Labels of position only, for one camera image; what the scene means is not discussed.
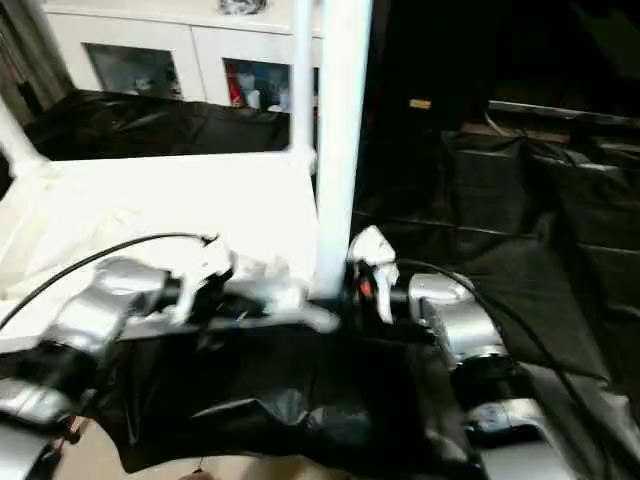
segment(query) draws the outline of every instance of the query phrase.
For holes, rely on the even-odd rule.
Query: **red object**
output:
[[[366,298],[371,298],[371,295],[373,295],[373,289],[367,280],[360,284],[360,293],[362,293]]]
[[[240,89],[240,85],[238,85],[238,82],[236,81],[236,73],[233,71],[233,67],[231,66],[227,66],[227,85],[229,86],[229,99],[231,100],[231,106],[244,106],[242,90]]]

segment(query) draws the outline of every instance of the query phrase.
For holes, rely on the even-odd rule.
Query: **white frame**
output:
[[[351,234],[373,0],[323,1],[314,290],[332,296],[342,290]]]
[[[182,97],[204,100],[198,59],[188,25],[48,14],[53,34],[77,88],[103,90],[85,43],[166,50],[171,54]]]
[[[293,64],[291,35],[192,27],[207,102],[231,105],[224,59]],[[322,40],[312,41],[311,62],[320,67]]]

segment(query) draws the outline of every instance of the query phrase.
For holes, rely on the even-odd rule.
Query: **black plastic sheet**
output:
[[[77,91],[26,132],[52,160],[282,150],[287,115]]]
[[[301,454],[384,478],[438,465],[402,346],[294,327],[196,346],[195,339],[123,346],[113,388],[92,416],[125,469],[224,453]]]
[[[610,478],[637,478],[639,158],[429,132],[369,152],[353,231],[378,225],[401,257],[468,275],[532,326],[610,436],[594,439],[541,352],[494,312],[581,471],[602,478],[608,462]]]

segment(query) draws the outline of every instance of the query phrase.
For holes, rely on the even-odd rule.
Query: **wooden floor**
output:
[[[65,447],[65,457],[55,480],[179,480],[198,468],[201,459],[183,459],[127,475],[111,439],[91,424],[75,445]],[[348,480],[344,472],[330,471],[302,457],[257,459],[225,456],[202,460],[203,470],[215,480]]]

